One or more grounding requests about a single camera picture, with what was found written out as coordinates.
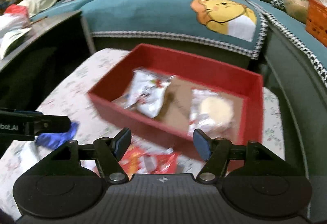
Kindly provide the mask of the blue foil snack packet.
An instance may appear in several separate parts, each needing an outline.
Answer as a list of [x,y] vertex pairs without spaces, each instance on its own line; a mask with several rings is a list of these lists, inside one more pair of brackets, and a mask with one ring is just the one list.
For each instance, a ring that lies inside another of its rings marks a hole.
[[40,134],[36,138],[35,144],[38,147],[45,147],[50,150],[55,150],[67,141],[73,140],[76,136],[78,128],[78,122],[71,122],[70,129],[67,132]]

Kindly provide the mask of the red Trolli candy bag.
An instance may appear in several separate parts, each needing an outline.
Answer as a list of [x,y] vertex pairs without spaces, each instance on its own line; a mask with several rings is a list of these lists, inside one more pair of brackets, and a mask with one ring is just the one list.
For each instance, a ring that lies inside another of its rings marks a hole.
[[134,174],[174,174],[177,170],[179,156],[179,153],[172,150],[155,153],[133,144],[128,148],[119,164],[129,179]]

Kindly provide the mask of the round white rice cake pack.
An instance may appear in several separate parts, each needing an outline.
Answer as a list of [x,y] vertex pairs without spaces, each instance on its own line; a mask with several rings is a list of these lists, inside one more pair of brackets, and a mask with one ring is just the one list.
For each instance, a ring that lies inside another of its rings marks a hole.
[[234,138],[234,104],[212,90],[192,89],[188,135],[200,129],[210,138]]

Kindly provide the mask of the white cartoon snack packet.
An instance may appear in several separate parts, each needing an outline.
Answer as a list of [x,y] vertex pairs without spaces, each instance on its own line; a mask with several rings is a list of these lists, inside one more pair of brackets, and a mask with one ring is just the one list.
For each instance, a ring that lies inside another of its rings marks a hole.
[[173,79],[174,75],[137,68],[127,90],[113,103],[149,118],[156,118],[164,105],[166,90]]

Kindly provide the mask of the floral tablecloth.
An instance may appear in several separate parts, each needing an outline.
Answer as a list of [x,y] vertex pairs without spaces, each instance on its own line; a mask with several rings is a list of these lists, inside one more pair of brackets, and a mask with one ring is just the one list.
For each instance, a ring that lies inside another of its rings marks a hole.
[[[96,52],[64,79],[37,110],[46,115],[67,115],[77,122],[79,127],[74,138],[79,144],[115,136],[119,129],[100,118],[87,92],[127,54],[128,51],[110,48]],[[263,145],[283,159],[285,150],[279,101],[268,88],[263,88],[263,95]],[[1,209],[14,220],[20,218],[12,194],[15,181],[49,153],[49,149],[38,147],[33,141],[14,141],[1,157]]]

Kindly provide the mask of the red cardboard box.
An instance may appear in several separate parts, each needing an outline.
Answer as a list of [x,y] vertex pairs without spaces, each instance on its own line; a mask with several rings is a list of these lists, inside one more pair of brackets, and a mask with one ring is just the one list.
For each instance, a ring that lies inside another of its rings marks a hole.
[[[115,103],[128,90],[135,69],[140,67],[172,76],[159,119],[148,118]],[[233,101],[235,115],[230,135],[234,143],[261,141],[261,75],[211,58],[140,44],[95,84],[88,95],[102,119],[197,159],[192,137],[188,135],[193,88],[208,88]]]

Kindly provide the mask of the white papers on side table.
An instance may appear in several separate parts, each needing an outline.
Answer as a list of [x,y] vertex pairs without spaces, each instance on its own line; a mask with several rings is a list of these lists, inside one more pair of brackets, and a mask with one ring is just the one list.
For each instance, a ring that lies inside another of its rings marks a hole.
[[12,4],[1,15],[1,60],[13,49],[19,39],[30,31],[28,7]]

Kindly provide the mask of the green sofa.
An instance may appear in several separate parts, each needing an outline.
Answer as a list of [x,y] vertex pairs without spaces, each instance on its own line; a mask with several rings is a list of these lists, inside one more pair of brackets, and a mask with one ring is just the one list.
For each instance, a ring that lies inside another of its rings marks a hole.
[[131,50],[147,43],[197,54],[233,64],[263,75],[264,85],[277,95],[282,113],[285,154],[289,163],[307,174],[313,185],[309,217],[326,223],[326,48],[309,35],[294,19],[287,19],[270,0],[252,0],[304,44],[291,43],[274,24],[259,59],[254,61],[229,51],[173,39],[93,36],[97,50]]

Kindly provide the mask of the teal sofa cover with lion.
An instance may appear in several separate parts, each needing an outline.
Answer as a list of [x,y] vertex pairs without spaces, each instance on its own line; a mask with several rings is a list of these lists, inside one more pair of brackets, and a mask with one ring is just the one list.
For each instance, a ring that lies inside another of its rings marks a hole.
[[263,14],[245,0],[61,0],[37,18],[80,11],[93,37],[177,40],[259,57]]

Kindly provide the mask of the orange plastic basket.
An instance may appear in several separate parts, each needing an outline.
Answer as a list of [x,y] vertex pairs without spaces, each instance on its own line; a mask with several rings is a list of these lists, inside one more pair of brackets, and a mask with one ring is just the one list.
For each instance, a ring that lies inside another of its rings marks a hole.
[[327,10],[317,0],[307,0],[308,15],[306,31],[327,47]]

